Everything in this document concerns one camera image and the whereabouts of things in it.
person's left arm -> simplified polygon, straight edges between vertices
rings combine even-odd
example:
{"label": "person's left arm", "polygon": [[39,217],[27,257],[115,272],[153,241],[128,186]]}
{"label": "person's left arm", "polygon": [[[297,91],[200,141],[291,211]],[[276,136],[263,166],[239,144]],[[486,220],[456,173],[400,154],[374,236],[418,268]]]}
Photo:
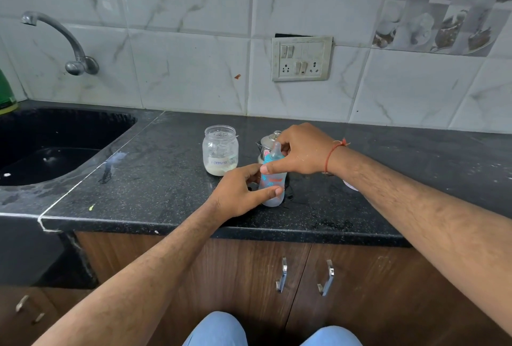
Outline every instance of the person's left arm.
{"label": "person's left arm", "polygon": [[260,166],[227,172],[199,209],[77,304],[33,346],[146,345],[206,240],[228,219],[283,191],[247,189],[248,182],[259,181]]}

person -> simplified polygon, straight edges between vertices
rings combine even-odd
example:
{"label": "person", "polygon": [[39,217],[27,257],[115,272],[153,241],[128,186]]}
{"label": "person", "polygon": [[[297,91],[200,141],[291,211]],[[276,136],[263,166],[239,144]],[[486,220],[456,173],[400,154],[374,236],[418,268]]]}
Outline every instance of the person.
{"label": "person", "polygon": [[[325,170],[355,186],[451,283],[512,335],[512,220],[409,179],[350,149],[311,124],[293,125],[278,141],[284,159],[235,168],[208,200],[165,239],[77,304],[35,346],[144,345],[213,232],[281,194],[279,187],[249,191],[262,174]],[[244,330],[222,312],[208,315],[187,346],[246,345]],[[320,329],[305,346],[355,346],[340,327]]]}

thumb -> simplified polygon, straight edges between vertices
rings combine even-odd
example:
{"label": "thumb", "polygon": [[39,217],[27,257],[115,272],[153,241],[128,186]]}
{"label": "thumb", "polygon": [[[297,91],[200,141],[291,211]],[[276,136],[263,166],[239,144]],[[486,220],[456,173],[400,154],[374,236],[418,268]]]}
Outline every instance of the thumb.
{"label": "thumb", "polygon": [[288,163],[290,162],[290,159],[291,157],[288,155],[283,159],[265,163],[259,168],[259,171],[264,175],[288,172]]}
{"label": "thumb", "polygon": [[266,202],[276,196],[279,196],[283,193],[284,189],[279,186],[272,186],[267,188],[262,188],[261,190],[251,191],[248,195],[251,198],[251,202],[254,207],[259,204]]}

cabinet door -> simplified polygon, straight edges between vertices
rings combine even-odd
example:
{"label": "cabinet door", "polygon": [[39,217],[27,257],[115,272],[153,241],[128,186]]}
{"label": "cabinet door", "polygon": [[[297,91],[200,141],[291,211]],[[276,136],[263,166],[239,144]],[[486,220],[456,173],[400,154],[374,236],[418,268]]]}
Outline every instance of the cabinet door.
{"label": "cabinet door", "polygon": [[[318,284],[334,278],[326,296]],[[512,345],[489,317],[408,248],[351,245],[311,247],[286,326],[290,343],[338,325],[364,346]]]}
{"label": "cabinet door", "polygon": [[[105,281],[156,244],[156,236],[77,233]],[[240,320],[250,343],[277,337],[284,330],[311,244],[210,239],[183,280],[151,345],[181,346],[210,312],[225,311]],[[276,281],[287,278],[282,293]]]}
{"label": "cabinet door", "polygon": [[29,346],[87,290],[0,285],[0,346]]}

transparent jar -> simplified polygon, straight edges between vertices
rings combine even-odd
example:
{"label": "transparent jar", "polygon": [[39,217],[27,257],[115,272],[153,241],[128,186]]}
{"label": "transparent jar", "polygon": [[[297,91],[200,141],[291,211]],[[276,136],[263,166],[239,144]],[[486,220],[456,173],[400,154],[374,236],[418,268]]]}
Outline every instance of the transparent jar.
{"label": "transparent jar", "polygon": [[237,132],[227,125],[209,126],[204,131],[203,163],[206,171],[215,176],[238,165]]}

